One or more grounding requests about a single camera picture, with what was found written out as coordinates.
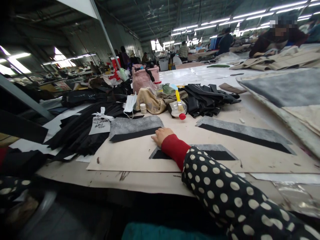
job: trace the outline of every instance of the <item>red sleeve cuff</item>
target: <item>red sleeve cuff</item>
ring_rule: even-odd
[[[181,172],[183,171],[184,158],[190,148],[191,146],[180,140],[175,134],[166,137],[161,145],[161,150],[176,161]]]

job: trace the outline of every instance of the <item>gray fabric panel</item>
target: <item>gray fabric panel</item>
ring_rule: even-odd
[[[289,140],[281,136],[279,133],[269,129],[255,128],[255,127],[245,126],[242,124],[225,122],[225,121],[213,119],[212,117],[208,117],[208,116],[204,116],[201,120],[199,120],[196,124],[196,127],[199,127],[201,124],[207,124],[213,127],[218,127],[218,128],[230,130],[233,132],[246,134],[248,136],[267,140],[270,142],[282,143],[283,145],[292,144]]]
[[[320,69],[242,81],[241,84],[264,96],[277,107],[320,104]]]
[[[239,160],[235,155],[233,155],[228,149],[226,149],[221,144],[190,144],[191,147],[197,147],[202,151],[225,151],[230,156],[232,156],[235,160]],[[149,159],[152,159],[153,156],[156,154],[158,150],[161,150],[158,146],[154,149],[154,151],[151,153]]]
[[[149,116],[139,119],[116,118],[111,122],[109,139],[116,134],[140,132],[159,126],[164,127],[158,116]]]

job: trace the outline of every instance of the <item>white container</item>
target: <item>white container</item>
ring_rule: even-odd
[[[159,60],[160,70],[161,72],[168,70],[168,59]]]
[[[146,104],[144,104],[144,103],[140,104],[140,111],[141,111],[141,114],[143,114],[143,115],[147,114]]]

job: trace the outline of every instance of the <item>window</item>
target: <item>window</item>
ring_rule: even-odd
[[[54,53],[56,54],[54,56],[54,60],[56,61],[61,61],[59,63],[57,63],[58,67],[59,68],[63,68],[63,67],[75,67],[76,65],[71,62],[70,60],[64,60],[64,59],[67,59],[63,54],[62,52],[59,51],[59,49],[57,49],[56,47],[54,48]]]

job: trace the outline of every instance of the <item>paper tag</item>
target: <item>paper tag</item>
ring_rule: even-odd
[[[110,132],[110,122],[108,120],[101,120],[101,117],[94,117],[89,135],[104,132]]]

